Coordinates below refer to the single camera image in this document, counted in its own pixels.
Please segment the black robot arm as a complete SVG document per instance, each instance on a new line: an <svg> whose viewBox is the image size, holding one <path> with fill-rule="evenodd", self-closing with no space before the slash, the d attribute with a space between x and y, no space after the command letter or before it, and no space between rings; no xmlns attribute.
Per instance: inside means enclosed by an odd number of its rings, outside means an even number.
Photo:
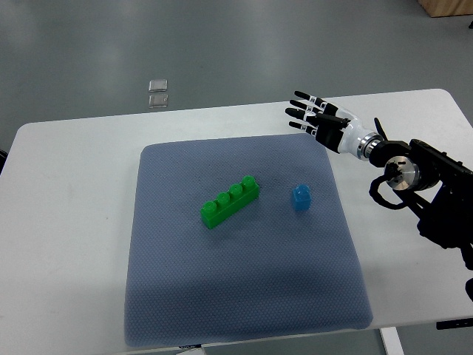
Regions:
<svg viewBox="0 0 473 355"><path fill-rule="evenodd" d="M365 155L384 173L370 184L371 198L387 209L410 209L420 236L459 249L472 270L472 170L418 139L390 141L374 122L381 139L370 142Z"/></svg>

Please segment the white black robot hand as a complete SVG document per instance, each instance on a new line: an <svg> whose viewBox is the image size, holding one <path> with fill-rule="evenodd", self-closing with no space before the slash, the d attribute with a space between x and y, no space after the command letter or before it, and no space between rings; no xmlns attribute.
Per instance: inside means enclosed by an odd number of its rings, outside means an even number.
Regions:
<svg viewBox="0 0 473 355"><path fill-rule="evenodd" d="M367 160L370 150L381 141L381 136L364 128L352 112L305 92L295 91L294 95L297 99L285 110L293 118L289 126L313 136L325 148Z"/></svg>

